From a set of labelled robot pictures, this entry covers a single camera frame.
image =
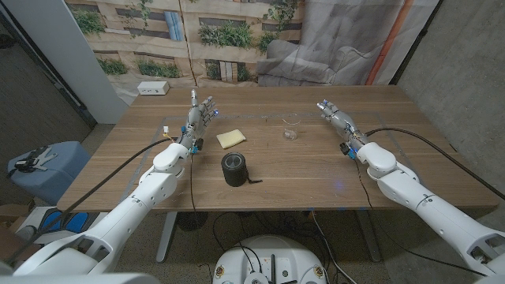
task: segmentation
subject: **blue bin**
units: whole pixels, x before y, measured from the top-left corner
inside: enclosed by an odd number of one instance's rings
[[[47,170],[36,169],[32,173],[17,170],[10,179],[27,192],[55,206],[91,157],[77,141],[50,146],[52,149],[46,156],[53,153],[58,153],[58,156],[42,165]],[[18,160],[28,157],[29,154],[28,152],[11,159],[7,165],[7,172],[14,169],[14,164]]]

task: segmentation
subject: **table leg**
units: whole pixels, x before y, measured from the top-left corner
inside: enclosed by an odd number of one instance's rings
[[[360,228],[363,232],[363,237],[365,238],[365,243],[368,247],[368,251],[370,252],[370,259],[372,259],[373,262],[380,262],[382,260],[382,256],[380,255],[379,246],[377,244],[377,236],[373,231],[368,211],[358,210],[355,212],[357,221],[360,223]]]
[[[165,225],[163,225],[163,232],[161,233],[161,238],[159,239],[158,253],[156,253],[157,263],[163,263],[166,260],[166,254],[168,253],[170,240],[172,239],[172,234],[175,231],[176,218],[177,212],[166,213]]]

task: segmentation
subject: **orange pipe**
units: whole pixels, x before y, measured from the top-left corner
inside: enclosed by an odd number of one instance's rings
[[[395,41],[398,32],[400,32],[400,28],[402,28],[403,22],[405,21],[407,15],[409,14],[410,7],[412,7],[412,4],[413,0],[405,0],[405,3],[403,4],[402,8],[400,9],[400,12],[398,13],[398,16],[396,17],[396,21],[393,24],[393,27],[391,28],[389,35],[387,36],[386,42],[384,43],[382,49],[380,50],[379,57],[373,64],[372,70],[370,70],[370,74],[366,79],[365,83],[366,85],[373,84],[373,81],[375,80],[376,75],[383,64],[384,59],[386,58],[387,52],[389,52],[389,50],[391,49],[391,46],[393,45],[393,42]]]

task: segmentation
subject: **wooden table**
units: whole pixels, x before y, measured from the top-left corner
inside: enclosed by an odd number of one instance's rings
[[[369,208],[357,179],[354,162],[339,150],[342,138],[320,117],[316,103],[328,99],[347,112],[362,132],[390,126],[421,134],[462,161],[459,153],[396,86],[199,88],[200,101],[212,95],[219,108],[204,135],[204,149],[193,158],[193,196],[198,211],[334,210]],[[141,148],[162,139],[163,126],[179,136],[190,108],[189,89],[170,89],[167,95],[139,96],[110,132],[89,163],[58,202],[67,208]],[[282,138],[282,116],[301,117],[295,141]],[[223,150],[215,136],[240,129],[246,141]],[[416,171],[435,194],[457,207],[495,207],[498,199],[484,186],[446,160],[424,142],[403,133],[376,133],[370,137],[393,152],[398,161]],[[110,211],[135,189],[151,165],[160,144],[89,197],[77,211]],[[231,151],[242,153],[252,179],[259,184],[233,188],[220,166]],[[158,211],[191,211],[189,163],[174,195],[158,204]],[[363,181],[372,205],[399,208],[365,174]]]

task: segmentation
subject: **yellow sponge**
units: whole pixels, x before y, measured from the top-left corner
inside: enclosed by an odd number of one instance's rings
[[[218,141],[223,149],[235,146],[245,140],[244,134],[242,134],[238,129],[235,129],[234,131],[230,131],[228,133],[219,134],[216,137],[218,138]]]

